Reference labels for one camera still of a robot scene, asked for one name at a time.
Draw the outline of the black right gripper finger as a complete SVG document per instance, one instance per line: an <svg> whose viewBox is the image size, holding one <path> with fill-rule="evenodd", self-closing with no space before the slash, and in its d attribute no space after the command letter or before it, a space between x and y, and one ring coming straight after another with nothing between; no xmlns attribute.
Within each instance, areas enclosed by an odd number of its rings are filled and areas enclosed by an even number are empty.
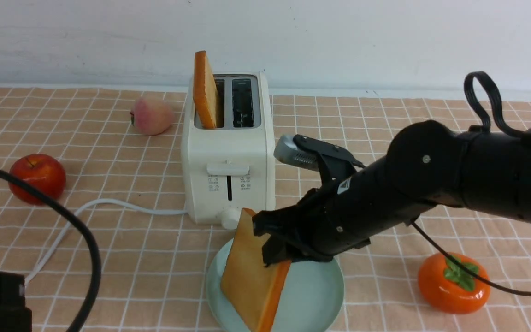
<svg viewBox="0 0 531 332"><path fill-rule="evenodd" d="M276 263L293 262L292 246L289 244L290 235L282 233L270 233L269 238L263 244L264 267Z"/></svg>

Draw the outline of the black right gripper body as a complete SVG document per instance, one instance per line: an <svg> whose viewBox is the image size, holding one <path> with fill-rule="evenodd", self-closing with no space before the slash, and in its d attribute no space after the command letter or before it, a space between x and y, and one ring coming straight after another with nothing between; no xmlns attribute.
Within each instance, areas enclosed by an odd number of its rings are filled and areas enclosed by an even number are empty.
<svg viewBox="0 0 531 332"><path fill-rule="evenodd" d="M254 235L290 235L293 263L330 262L338 254L368 246L368 237L348 231L342 211L328 209L337 196L337 187L313 188L293 206L258 212L253 216Z"/></svg>

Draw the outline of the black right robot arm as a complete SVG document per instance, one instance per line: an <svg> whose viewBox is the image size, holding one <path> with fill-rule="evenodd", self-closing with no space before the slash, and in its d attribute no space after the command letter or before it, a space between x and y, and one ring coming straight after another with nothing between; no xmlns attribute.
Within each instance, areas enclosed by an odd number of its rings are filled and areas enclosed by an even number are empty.
<svg viewBox="0 0 531 332"><path fill-rule="evenodd" d="M438 205L531 224L531 129L518 137L477 127L455 134L426 120L401 130L368 166L343 147L298 134L280 138L274 155L319 172L322 185L253 217L254 234L270 235L266 266L329 262Z"/></svg>

